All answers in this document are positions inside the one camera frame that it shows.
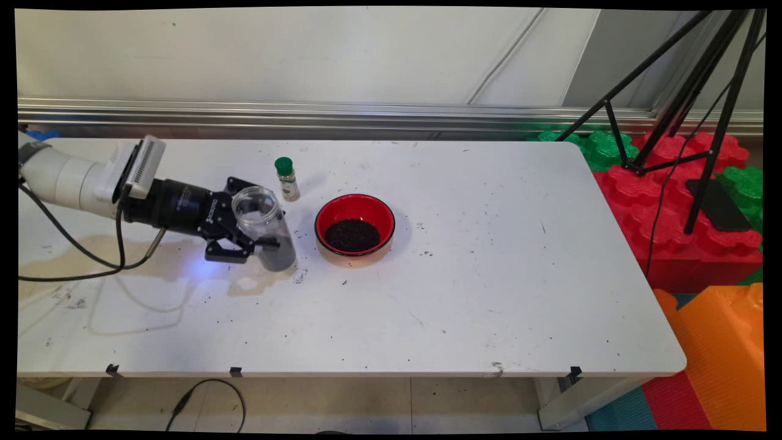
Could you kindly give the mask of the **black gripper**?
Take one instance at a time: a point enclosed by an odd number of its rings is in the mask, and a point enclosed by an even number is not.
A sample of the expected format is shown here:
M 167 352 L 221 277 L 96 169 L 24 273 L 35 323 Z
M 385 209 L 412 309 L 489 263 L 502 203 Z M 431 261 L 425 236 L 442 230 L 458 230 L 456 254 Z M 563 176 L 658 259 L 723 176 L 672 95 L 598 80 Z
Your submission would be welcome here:
M 238 228 L 233 197 L 256 186 L 229 177 L 222 191 L 210 191 L 173 179 L 154 179 L 145 199 L 126 200 L 125 221 L 200 236 L 206 240 L 207 261 L 244 264 L 262 251 L 276 251 L 282 245 L 276 236 L 252 239 Z

